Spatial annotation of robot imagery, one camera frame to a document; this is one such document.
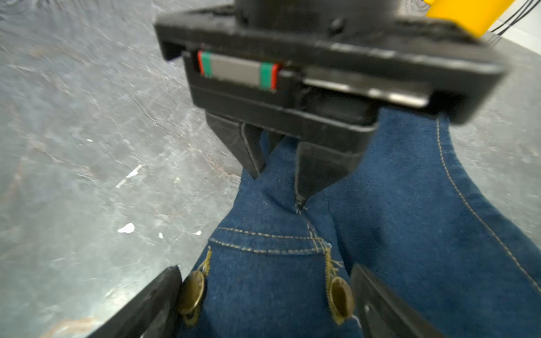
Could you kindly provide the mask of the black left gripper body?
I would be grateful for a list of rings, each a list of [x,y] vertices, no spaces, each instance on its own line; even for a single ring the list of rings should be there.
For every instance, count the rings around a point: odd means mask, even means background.
[[[159,16],[163,57],[182,59],[209,115],[345,154],[362,152],[380,108],[469,121],[506,61],[451,21],[394,1],[236,1]]]

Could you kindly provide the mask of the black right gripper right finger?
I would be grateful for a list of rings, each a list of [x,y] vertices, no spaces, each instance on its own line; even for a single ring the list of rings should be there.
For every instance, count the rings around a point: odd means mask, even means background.
[[[350,278],[363,336],[445,338],[366,266],[356,264]]]

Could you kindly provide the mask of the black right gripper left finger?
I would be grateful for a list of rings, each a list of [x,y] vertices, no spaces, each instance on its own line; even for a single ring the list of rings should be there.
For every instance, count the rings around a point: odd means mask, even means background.
[[[176,301],[182,284],[177,266],[163,270],[91,337],[175,337],[180,323]]]

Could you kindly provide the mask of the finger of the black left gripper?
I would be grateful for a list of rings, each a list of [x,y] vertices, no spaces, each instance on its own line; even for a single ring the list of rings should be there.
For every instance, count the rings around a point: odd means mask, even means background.
[[[257,179],[266,166],[261,145],[265,129],[206,112],[207,125],[248,174]]]
[[[350,175],[359,165],[362,154],[339,152],[308,142],[297,145],[295,201],[304,207],[307,201]]]

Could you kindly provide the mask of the dark blue skirt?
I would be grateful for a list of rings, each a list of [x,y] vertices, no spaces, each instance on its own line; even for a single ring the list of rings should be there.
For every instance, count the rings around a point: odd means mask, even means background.
[[[445,117],[380,114],[356,171],[295,204],[297,142],[243,173],[194,266],[204,298],[179,337],[360,337],[356,264],[447,337],[539,337],[540,250],[480,192]]]

